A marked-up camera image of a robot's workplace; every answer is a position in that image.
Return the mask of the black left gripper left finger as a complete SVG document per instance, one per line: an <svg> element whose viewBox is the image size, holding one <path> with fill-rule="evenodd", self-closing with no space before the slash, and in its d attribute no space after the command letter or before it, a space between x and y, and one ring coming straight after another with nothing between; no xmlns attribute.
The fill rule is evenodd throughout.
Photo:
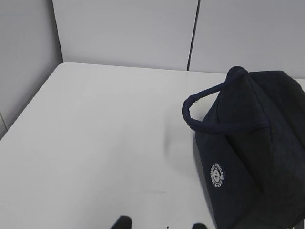
<svg viewBox="0 0 305 229"><path fill-rule="evenodd" d="M112 229L131 229L132 219L129 216L119 216L116 222L113 224Z"/></svg>

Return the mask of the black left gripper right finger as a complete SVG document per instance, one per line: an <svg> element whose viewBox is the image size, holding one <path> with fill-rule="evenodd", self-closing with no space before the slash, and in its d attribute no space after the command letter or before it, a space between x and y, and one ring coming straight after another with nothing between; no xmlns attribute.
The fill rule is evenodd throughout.
<svg viewBox="0 0 305 229"><path fill-rule="evenodd" d="M207 229L207 227L203 223L195 223L193 224L192 229Z"/></svg>

